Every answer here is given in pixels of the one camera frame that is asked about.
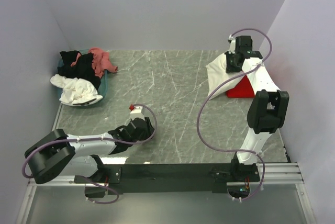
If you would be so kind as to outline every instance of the metal frame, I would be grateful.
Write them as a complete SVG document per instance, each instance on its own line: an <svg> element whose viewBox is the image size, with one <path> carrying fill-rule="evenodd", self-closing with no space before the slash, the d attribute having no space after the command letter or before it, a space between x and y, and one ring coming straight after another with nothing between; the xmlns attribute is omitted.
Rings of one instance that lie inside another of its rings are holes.
<svg viewBox="0 0 335 224"><path fill-rule="evenodd" d="M58 108L58 112L52 127L55 130L58 126L59 115L62 110L62 104ZM310 201L307 196L304 180L302 178L299 166L297 163L266 163L265 177L263 184L295 184L297 187L300 203L305 214L307 224L315 224L316 218L314 216ZM263 172L263 167L258 164L259 173ZM240 182L229 182L227 185L242 185ZM26 224L31 205L38 186L94 186L92 184L75 184L74 176L57 177L53 181L45 184L36 184L34 179L30 179L27 185L26 194L24 196L21 209L18 214L17 224Z"/></svg>

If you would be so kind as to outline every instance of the pink cloth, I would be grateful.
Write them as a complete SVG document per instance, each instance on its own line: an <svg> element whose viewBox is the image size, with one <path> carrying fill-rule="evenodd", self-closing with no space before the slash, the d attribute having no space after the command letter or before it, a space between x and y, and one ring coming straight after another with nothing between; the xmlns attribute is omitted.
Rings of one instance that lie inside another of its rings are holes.
<svg viewBox="0 0 335 224"><path fill-rule="evenodd" d="M110 62L108 52L104 52L102 49L99 48L91 48L88 52L93 54L92 68L96 76L101 78L104 75L104 70L108 70L112 73L117 73L117 66L112 65L112 63ZM71 66L77 64L78 58L80 56L80 54L77 55L76 61L73 62Z"/></svg>

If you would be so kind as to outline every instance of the laundry basket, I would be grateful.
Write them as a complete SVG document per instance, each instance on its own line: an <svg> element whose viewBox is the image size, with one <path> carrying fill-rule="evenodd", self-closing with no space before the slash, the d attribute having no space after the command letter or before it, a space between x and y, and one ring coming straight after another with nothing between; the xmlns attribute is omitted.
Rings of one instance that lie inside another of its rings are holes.
<svg viewBox="0 0 335 224"><path fill-rule="evenodd" d="M88 53L88 50L81 50L80 53L82 55L84 54L87 54ZM63 63L63 60L59 60L58 62L58 67L62 67L64 65ZM107 94L107 88L108 88L108 85L107 85L107 70L104 71L104 75L103 77L101 78L101 84L99 86L99 89L98 89L98 94L101 95L103 97L103 99L105 98L106 94ZM57 88L57 95L58 95L58 99L61 98L62 96L62 92L63 92L63 89L62 88ZM89 102L86 102L84 104L79 104L79 105L69 105L69 106L88 106L88 105L92 105L92 104L97 104L99 103L101 100L99 100L98 102L94 102L94 101L89 101Z"/></svg>

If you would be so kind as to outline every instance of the white wall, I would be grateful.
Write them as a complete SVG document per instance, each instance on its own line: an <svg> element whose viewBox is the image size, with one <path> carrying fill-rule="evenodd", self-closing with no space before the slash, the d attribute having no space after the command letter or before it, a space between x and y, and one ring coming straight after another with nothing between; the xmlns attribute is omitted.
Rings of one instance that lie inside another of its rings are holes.
<svg viewBox="0 0 335 224"><path fill-rule="evenodd" d="M28 180L24 152L50 132L58 101L50 85L68 49L43 0L0 0L0 222L14 223Z"/></svg>
<svg viewBox="0 0 335 224"><path fill-rule="evenodd" d="M335 0L286 0L269 31L267 66L290 94L282 135L320 224L335 222L334 14Z"/></svg>
<svg viewBox="0 0 335 224"><path fill-rule="evenodd" d="M237 29L268 31L283 2L48 0L73 49L150 50L226 49L228 35Z"/></svg>

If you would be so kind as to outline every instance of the gray floor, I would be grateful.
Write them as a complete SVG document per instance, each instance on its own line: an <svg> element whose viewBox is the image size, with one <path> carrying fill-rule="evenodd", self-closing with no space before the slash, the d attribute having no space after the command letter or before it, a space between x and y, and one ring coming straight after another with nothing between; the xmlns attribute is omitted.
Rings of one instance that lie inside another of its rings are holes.
<svg viewBox="0 0 335 224"><path fill-rule="evenodd" d="M57 128L75 135L99 134L123 125L129 105L144 103L157 115L158 131L152 142L114 155L111 163L230 162L232 154L204 146L196 133L196 117L207 97L206 64L218 51L111 51L117 74L108 74L108 93L86 108L63 106ZM251 99L225 95L210 101L201 117L204 138L219 148L238 149L247 134L246 115ZM265 162L286 162L277 132L264 148Z"/></svg>
<svg viewBox="0 0 335 224"><path fill-rule="evenodd" d="M124 194L105 206L85 201L83 187L38 187L31 209L30 224L307 223L295 185L265 185L242 204L227 194L193 192Z"/></svg>

